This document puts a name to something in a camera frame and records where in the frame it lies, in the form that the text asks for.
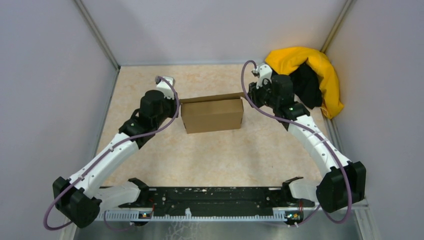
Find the brown cardboard box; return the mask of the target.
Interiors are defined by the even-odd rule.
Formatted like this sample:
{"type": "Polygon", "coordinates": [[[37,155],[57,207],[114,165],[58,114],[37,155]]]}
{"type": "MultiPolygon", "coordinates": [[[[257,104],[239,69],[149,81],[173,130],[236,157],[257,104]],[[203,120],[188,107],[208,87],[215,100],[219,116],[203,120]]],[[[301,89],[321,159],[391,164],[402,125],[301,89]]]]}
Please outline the brown cardboard box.
{"type": "Polygon", "coordinates": [[[180,115],[187,134],[237,130],[242,127],[241,92],[181,99],[180,115]]]}

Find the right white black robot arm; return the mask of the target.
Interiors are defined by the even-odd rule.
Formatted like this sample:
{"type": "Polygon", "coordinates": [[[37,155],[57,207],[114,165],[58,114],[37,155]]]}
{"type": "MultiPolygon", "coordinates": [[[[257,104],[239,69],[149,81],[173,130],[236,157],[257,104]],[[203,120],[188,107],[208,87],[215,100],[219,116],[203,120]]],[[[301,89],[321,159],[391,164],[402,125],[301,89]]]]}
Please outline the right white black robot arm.
{"type": "Polygon", "coordinates": [[[323,134],[308,109],[295,100],[288,75],[274,75],[248,85],[246,100],[252,107],[272,109],[271,118],[280,122],[314,160],[322,179],[295,177],[283,183],[281,199],[295,206],[301,199],[318,203],[333,213],[365,198],[366,168],[344,156],[323,134]]]}

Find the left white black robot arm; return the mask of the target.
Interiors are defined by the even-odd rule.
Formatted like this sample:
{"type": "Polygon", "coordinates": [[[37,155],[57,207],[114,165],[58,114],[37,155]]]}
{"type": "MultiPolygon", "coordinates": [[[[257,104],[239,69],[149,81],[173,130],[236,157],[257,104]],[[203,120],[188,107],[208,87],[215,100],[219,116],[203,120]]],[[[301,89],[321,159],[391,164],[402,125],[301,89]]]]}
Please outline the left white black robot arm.
{"type": "Polygon", "coordinates": [[[107,188],[102,185],[124,161],[177,118],[179,107],[177,92],[166,96],[160,90],[147,91],[140,100],[140,107],[118,129],[108,146],[69,178],[58,177],[53,182],[54,200],[44,214],[44,227],[54,230],[48,225],[53,208],[78,228],[85,228],[100,213],[115,207],[132,203],[138,207],[146,206],[150,193],[137,184],[138,180],[107,188]]]}

